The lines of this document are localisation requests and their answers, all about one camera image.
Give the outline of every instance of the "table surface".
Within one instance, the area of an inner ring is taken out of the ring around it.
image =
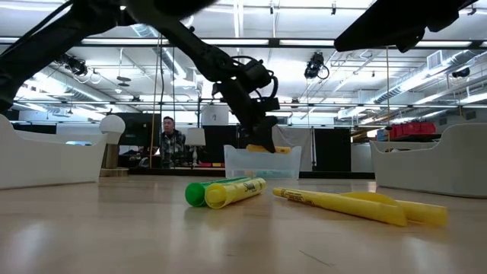
[[[0,273],[485,273],[487,201],[376,188],[366,180],[269,180],[221,210],[191,208],[189,182],[102,178],[0,191]],[[378,191],[447,206],[450,224],[400,228],[290,202],[287,186]]]

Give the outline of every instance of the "yellow marker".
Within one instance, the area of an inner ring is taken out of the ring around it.
[[[215,183],[206,188],[205,201],[212,209],[221,209],[261,193],[266,186],[265,180],[261,178],[236,183]]]
[[[250,152],[268,152],[263,146],[260,145],[248,145],[247,150]],[[282,154],[291,153],[291,148],[275,147],[275,153],[282,153]]]
[[[385,199],[390,199],[379,193],[343,193],[340,195],[374,202],[383,202]],[[410,221],[439,226],[445,226],[448,223],[448,209],[444,206],[399,200],[397,203],[403,208],[406,218]]]
[[[316,193],[285,188],[275,188],[272,193],[276,196],[312,206],[319,206],[324,209],[382,221],[392,225],[407,226],[407,219],[403,209],[392,199],[385,203],[372,202],[332,193]]]

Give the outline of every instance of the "clear plastic bin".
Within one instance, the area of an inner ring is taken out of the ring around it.
[[[225,174],[227,178],[260,177],[273,179],[298,179],[301,167],[301,147],[291,153],[249,152],[224,146]]]

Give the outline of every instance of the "green highlighter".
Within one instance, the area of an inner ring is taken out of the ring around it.
[[[212,185],[213,183],[234,183],[240,181],[251,180],[249,177],[240,177],[234,179],[223,179],[223,180],[213,180],[204,183],[190,183],[186,187],[186,191],[184,196],[186,197],[186,201],[191,206],[206,206],[205,202],[205,190],[206,187]]]

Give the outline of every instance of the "ceiling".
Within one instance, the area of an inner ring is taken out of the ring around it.
[[[251,38],[334,39],[372,3],[371,0],[236,1],[243,2],[243,17],[240,20],[234,13],[234,1],[222,0],[194,15],[193,18],[187,18],[183,23],[191,23],[196,28],[195,34],[206,38],[236,37],[237,34],[239,37]],[[269,12],[272,2],[275,7],[274,14]],[[331,15],[330,7],[334,2],[337,11],[335,15]],[[0,37],[21,36],[49,13],[49,11],[40,10],[52,10],[59,3],[58,0],[0,0]],[[485,28],[487,0],[478,1],[476,8],[478,10],[476,14],[472,16],[462,14],[459,20],[440,33],[427,32],[425,39],[487,40],[487,29]],[[116,27],[97,36],[137,37],[138,35],[131,27]],[[222,49],[231,56],[237,55],[236,48]],[[191,59],[179,49],[169,48],[167,50],[169,54],[174,54],[176,63],[186,70],[196,68]],[[317,81],[306,81],[303,76],[307,61],[316,51],[322,52],[325,59],[329,58],[327,65],[330,76],[319,84]],[[413,49],[407,53],[400,53],[395,49],[334,52],[334,49],[244,48],[240,49],[239,54],[261,59],[267,69],[275,72],[279,78],[278,96],[282,102],[290,102],[292,98],[298,98],[301,102],[320,102],[327,98],[331,98],[330,100],[343,98],[343,102],[357,103],[360,101],[359,91],[380,90],[387,85],[388,75],[389,82],[393,83],[398,77],[425,64],[426,57],[435,50]],[[120,48],[75,47],[70,49],[68,54],[85,60],[88,67],[101,74],[100,83],[94,84],[88,81],[87,86],[116,100],[131,100],[133,96],[140,96],[145,101],[153,101],[155,92],[156,100],[159,101],[163,83],[166,95],[163,98],[164,101],[173,98],[177,101],[196,100],[199,92],[202,92],[202,97],[211,97],[211,83],[201,75],[197,76],[199,86],[182,87],[180,83],[173,86],[170,68],[164,65],[163,82],[161,75],[156,74],[156,63],[159,62],[156,58],[157,55],[150,48],[123,49],[121,65],[119,65]],[[60,68],[59,71],[67,73],[63,68]],[[132,79],[129,87],[117,86],[119,81],[116,77],[119,75]],[[438,84],[425,86],[421,92],[428,95],[438,92],[438,89]],[[272,87],[265,88],[263,95],[270,94],[271,90]],[[151,107],[143,106],[138,109],[149,110]],[[192,107],[182,107],[182,109],[191,110]],[[338,110],[339,108],[323,108],[317,111],[337,112]]]

